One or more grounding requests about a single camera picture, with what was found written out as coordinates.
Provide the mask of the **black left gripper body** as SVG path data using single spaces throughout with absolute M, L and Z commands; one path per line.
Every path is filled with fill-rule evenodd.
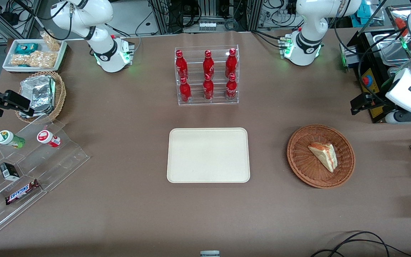
M 378 108 L 387 108 L 391 109 L 391 102 L 389 102 L 386 98 L 379 97 L 377 94 L 370 94 L 370 110 L 375 110 Z

